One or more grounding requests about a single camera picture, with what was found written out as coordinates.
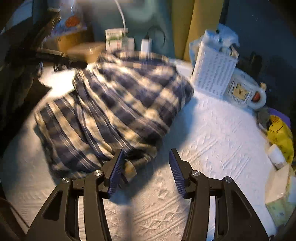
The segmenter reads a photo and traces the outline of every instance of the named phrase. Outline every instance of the checkered cloth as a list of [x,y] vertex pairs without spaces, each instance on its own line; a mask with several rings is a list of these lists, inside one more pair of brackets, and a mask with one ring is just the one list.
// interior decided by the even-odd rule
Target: checkered cloth
[[102,53],[73,85],[35,115],[52,170],[72,178],[100,169],[121,148],[130,181],[193,94],[168,58],[142,52]]

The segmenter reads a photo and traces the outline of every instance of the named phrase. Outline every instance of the brown box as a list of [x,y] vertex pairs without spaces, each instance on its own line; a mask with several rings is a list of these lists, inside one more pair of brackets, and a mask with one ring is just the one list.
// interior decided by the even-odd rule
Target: brown box
[[66,53],[68,49],[84,43],[92,42],[93,34],[90,30],[82,30],[75,33],[65,34],[56,38],[47,39],[43,43],[43,48]]

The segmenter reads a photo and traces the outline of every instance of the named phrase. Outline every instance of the white cable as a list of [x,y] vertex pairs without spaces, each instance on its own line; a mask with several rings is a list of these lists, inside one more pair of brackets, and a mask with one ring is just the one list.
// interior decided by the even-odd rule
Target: white cable
[[121,10],[121,7],[120,7],[118,1],[117,1],[117,0],[114,0],[114,1],[115,1],[116,5],[117,5],[117,7],[118,7],[119,12],[120,12],[120,15],[121,15],[121,18],[122,18],[122,22],[123,22],[123,29],[125,30],[125,29],[126,29],[126,21],[125,21],[125,19],[124,19],[123,12],[122,12],[122,10]]

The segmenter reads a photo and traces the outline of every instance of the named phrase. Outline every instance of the white basket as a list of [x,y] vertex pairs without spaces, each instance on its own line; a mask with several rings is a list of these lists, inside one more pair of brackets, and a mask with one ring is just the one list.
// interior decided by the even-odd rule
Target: white basket
[[232,56],[228,56],[201,42],[191,78],[196,90],[223,98],[238,58],[237,51],[231,49]]

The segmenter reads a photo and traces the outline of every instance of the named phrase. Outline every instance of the textured white fabric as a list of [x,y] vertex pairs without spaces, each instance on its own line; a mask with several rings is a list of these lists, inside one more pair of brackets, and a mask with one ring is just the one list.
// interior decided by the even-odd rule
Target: textured white fabric
[[[43,82],[55,83],[46,98],[71,90],[73,75],[71,71],[52,74],[46,69]],[[29,224],[56,185],[34,132],[35,126],[33,115],[30,115],[7,148],[0,170],[8,201]],[[183,200],[177,192],[168,164],[171,148],[176,148],[183,160],[208,177],[232,177],[255,209],[268,235],[275,234],[274,223],[264,205],[265,183],[272,168],[266,155],[267,146],[251,111],[196,91],[176,117],[156,160],[148,163],[128,187],[116,192],[111,201],[104,201],[113,240],[181,239],[189,201]],[[81,202],[79,206],[81,240],[85,240]],[[214,207],[211,199],[207,240],[213,239]]]

